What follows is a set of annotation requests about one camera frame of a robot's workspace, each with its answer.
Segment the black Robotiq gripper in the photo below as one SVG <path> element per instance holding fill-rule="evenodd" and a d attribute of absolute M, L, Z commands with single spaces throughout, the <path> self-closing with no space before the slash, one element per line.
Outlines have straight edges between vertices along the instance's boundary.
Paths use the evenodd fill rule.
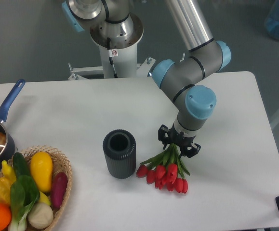
<path fill-rule="evenodd" d="M 163 144 L 165 150 L 168 144 L 174 143 L 180 147 L 179 158 L 187 157 L 192 158 L 199 153 L 201 146 L 197 143 L 193 143 L 194 138 L 197 136 L 197 131 L 190 131 L 175 128 L 174 126 L 169 129 L 165 125 L 161 125 L 158 130 L 158 140 Z"/>

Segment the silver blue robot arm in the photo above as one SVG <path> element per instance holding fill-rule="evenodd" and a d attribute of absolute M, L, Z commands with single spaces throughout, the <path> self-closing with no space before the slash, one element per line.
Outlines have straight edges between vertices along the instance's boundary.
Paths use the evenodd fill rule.
<path fill-rule="evenodd" d="M 200 82 L 229 64 L 231 51 L 214 40 L 197 1 L 168 0 L 166 6 L 189 56 L 178 63 L 163 60 L 152 71 L 156 85 L 178 109 L 172 127 L 159 128 L 158 139 L 177 145 L 181 155 L 190 158 L 200 151 L 193 140 L 216 105 L 215 93 Z M 89 31 L 99 46 L 105 78 L 136 75 L 143 24 L 127 0 L 66 0 L 62 8 L 71 25 L 78 32 Z"/>

